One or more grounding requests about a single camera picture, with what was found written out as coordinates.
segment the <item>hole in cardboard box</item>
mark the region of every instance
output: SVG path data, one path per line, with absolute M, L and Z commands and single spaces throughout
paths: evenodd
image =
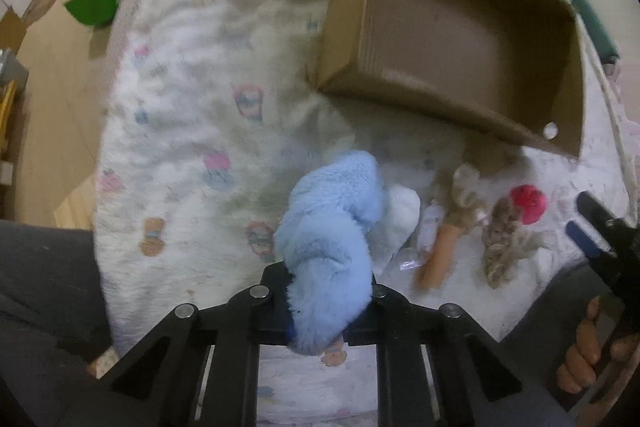
M 542 130 L 542 136 L 544 136 L 547 140 L 553 140 L 556 136 L 558 136 L 558 126 L 555 122 L 549 122 L 545 125 L 545 128 Z
M 538 131 L 571 39 L 560 0 L 367 0 L 360 60 Z

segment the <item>finger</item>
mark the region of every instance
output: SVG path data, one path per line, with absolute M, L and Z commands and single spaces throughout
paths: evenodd
M 638 342 L 640 342 L 639 334 L 629 335 L 616 341 L 611 346 L 611 358 L 616 362 L 626 362 L 638 347 Z
M 556 371 L 556 381 L 558 382 L 558 387 L 565 393 L 577 394 L 582 390 L 582 386 L 571 376 L 564 363 Z
M 593 367 L 582 357 L 575 344 L 567 349 L 564 361 L 566 362 L 566 367 L 569 369 L 569 373 L 571 373 L 575 381 L 581 386 L 589 387 L 596 381 L 596 374 L 593 371 Z
M 620 371 L 620 375 L 618 379 L 613 383 L 607 394 L 598 402 L 604 408 L 610 409 L 615 405 L 618 398 L 625 390 L 626 385 L 631 380 L 631 377 L 634 375 L 636 368 L 638 368 L 638 364 L 640 363 L 640 345 L 636 347 L 631 357 L 625 363 L 622 371 Z
M 598 316 L 598 312 L 600 311 L 600 297 L 594 297 L 587 304 L 587 318 L 589 320 L 595 320 Z
M 595 365 L 600 360 L 600 344 L 596 338 L 596 326 L 592 320 L 585 319 L 575 331 L 576 344 L 582 357 L 590 364 Z

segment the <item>black metal frame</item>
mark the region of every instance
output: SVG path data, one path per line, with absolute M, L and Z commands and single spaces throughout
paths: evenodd
M 289 343 L 289 281 L 284 264 L 277 263 L 264 270 L 261 286 L 236 294 L 226 305 L 202 311 L 178 306 L 78 399 L 60 427 L 88 422 L 98 427 L 255 425 L 259 346 Z M 574 425 L 459 306 L 422 308 L 377 284 L 373 293 L 372 303 L 343 338 L 350 346 L 377 346 L 381 427 Z M 196 420 L 211 345 L 215 349 Z M 422 346 L 430 353 L 438 421 Z

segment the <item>white fluffy blanket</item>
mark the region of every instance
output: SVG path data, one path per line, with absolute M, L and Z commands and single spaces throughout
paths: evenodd
M 386 182 L 423 196 L 437 170 L 460 165 L 463 130 L 455 125 L 311 91 L 305 75 L 326 6 L 327 0 L 124 0 L 110 48 L 113 92 L 95 221 L 120 352 L 175 305 L 210 307 L 257 282 L 276 257 L 273 230 L 292 186 L 335 153 L 368 150 Z M 520 261 L 516 279 L 492 290 L 481 275 L 476 230 L 460 240 L 441 291 L 410 295 L 414 302 L 457 302 L 500 339 L 554 273 L 577 259 L 563 227 L 575 217 L 580 190 L 615 214 L 635 214 L 620 109 L 584 31 L 582 49 L 581 161 L 527 149 L 526 162 L 482 187 L 492 201 L 523 183 L 548 194 L 550 209 L 536 226 L 552 234 L 549 249 Z M 406 291 L 402 277 L 389 283 Z M 258 386 L 262 420 L 338 421 L 370 412 L 375 351 L 345 347 L 321 358 L 263 349 Z M 373 418 L 348 421 L 370 425 Z

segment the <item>cardboard box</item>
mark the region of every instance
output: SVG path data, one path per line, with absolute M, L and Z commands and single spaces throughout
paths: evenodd
M 580 153 L 582 63 L 566 0 L 331 0 L 310 81 Z
M 0 18 L 0 50 L 10 48 L 17 53 L 26 33 L 26 24 L 9 8 Z

